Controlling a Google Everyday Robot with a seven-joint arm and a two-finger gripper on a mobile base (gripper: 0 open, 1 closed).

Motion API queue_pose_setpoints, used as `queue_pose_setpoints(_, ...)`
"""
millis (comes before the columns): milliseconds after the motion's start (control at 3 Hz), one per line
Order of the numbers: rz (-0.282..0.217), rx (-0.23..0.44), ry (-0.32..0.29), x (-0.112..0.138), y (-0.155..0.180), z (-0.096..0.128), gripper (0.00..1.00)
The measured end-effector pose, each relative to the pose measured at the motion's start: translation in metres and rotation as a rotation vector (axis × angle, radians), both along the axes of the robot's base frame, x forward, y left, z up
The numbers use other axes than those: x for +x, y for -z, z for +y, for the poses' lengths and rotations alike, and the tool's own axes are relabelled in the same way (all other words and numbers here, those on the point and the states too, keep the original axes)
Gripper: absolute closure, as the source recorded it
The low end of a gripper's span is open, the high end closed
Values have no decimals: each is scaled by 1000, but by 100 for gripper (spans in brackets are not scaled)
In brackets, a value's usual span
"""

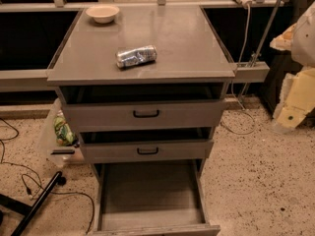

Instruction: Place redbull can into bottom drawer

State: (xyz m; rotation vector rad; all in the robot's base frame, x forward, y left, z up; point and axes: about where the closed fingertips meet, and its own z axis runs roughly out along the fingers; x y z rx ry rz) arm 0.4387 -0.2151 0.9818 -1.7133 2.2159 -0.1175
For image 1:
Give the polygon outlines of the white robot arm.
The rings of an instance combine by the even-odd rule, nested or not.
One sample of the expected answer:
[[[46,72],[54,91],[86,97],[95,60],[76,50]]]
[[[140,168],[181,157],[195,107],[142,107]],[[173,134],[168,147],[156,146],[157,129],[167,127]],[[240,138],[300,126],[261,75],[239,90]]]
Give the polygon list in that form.
[[[285,75],[273,114],[273,129],[284,134],[293,131],[315,108],[315,2],[270,46],[289,51],[292,60],[302,66],[296,75]]]

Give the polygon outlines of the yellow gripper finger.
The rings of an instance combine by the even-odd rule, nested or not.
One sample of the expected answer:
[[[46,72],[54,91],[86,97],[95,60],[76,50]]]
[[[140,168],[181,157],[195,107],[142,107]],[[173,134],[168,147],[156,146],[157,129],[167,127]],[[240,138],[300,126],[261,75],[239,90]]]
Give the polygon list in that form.
[[[293,33],[296,24],[291,25],[282,34],[275,37],[271,42],[270,46],[279,51],[290,51],[293,40]]]
[[[283,79],[280,103],[273,114],[275,131],[293,131],[315,108],[315,68],[303,67]]]

